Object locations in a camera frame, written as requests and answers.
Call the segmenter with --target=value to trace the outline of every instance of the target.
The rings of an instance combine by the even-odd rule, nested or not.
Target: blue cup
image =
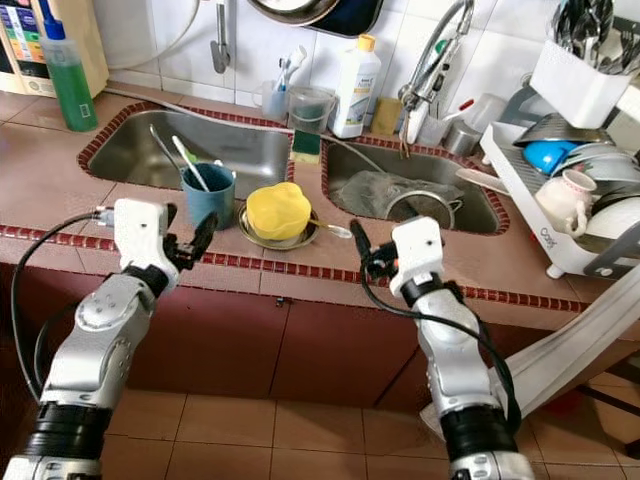
[[[566,140],[541,140],[528,144],[522,153],[531,165],[549,175],[567,159],[571,150],[579,145]]]
[[[196,163],[198,173],[209,192],[202,190],[200,182],[189,168],[183,168],[182,190],[187,194],[187,208],[194,227],[200,225],[211,212],[218,215],[216,230],[224,230],[233,223],[236,179],[231,170],[213,163]]]

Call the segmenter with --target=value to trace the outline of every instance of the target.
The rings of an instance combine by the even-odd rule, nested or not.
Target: sink basin
[[[171,141],[178,135],[202,160],[220,159],[235,170],[236,198],[285,180],[289,138],[275,132],[248,130],[208,122],[177,112],[135,113],[118,127],[89,162],[99,178],[115,182],[180,189],[180,176],[149,133],[153,124],[178,165],[182,158]]]
[[[412,153],[410,159],[399,158],[397,150],[371,147],[350,143],[367,155],[383,170],[405,178],[428,180],[446,185],[455,185],[464,192],[463,206],[455,213],[455,229],[473,233],[495,233],[500,223],[489,200],[483,191],[456,177],[455,172],[462,168],[456,162],[433,155]],[[339,145],[330,145],[327,161],[327,179],[329,194],[339,190],[361,170],[374,171],[358,155]]]

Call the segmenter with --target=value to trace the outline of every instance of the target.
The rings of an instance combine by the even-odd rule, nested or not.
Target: yellow bottle cap
[[[373,35],[360,35],[358,37],[358,50],[363,52],[373,52],[376,45],[376,37]]]

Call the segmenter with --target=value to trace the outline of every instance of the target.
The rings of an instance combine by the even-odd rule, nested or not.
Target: white plastic bottle
[[[373,53],[376,39],[360,35],[358,46],[342,57],[340,79],[336,88],[338,105],[329,117],[329,128],[338,138],[362,134],[373,87],[380,71],[380,59]]]

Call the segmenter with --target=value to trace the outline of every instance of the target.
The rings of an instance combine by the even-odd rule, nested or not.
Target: kitchen counter
[[[225,118],[230,115],[231,119],[250,121],[249,117],[259,117],[256,110],[245,107],[140,87],[126,88],[182,106],[219,112],[227,115]],[[101,180],[81,168],[77,159],[84,152],[80,157],[86,161],[113,126],[125,118],[123,109],[140,102],[99,95],[96,110],[100,126],[89,133],[66,130],[55,102],[44,97],[0,93],[0,262],[16,263],[40,231],[96,205],[113,205],[122,197],[175,203],[178,215],[170,230],[179,239],[190,240],[193,229],[187,221],[182,192]],[[333,205],[323,193],[322,165],[296,164],[290,166],[291,170],[293,180],[323,221],[348,224],[351,215]],[[524,219],[510,199],[498,198],[499,214],[506,220],[503,233],[443,232],[446,278],[455,279],[464,287],[469,304],[487,322],[556,330],[584,310],[610,283],[574,275],[559,280],[547,277],[548,259],[531,239]],[[392,223],[362,219],[362,224],[372,243],[389,240]],[[100,275],[118,270],[119,256],[111,231],[85,223],[67,232],[59,235],[55,243],[45,245],[34,256],[33,264]],[[203,262],[193,271],[184,272],[181,283],[370,306],[357,283],[358,266],[354,246],[323,230],[305,248],[274,252],[250,243],[234,227],[216,232]],[[374,289],[390,299],[388,289]],[[640,340],[637,327],[622,338]]]

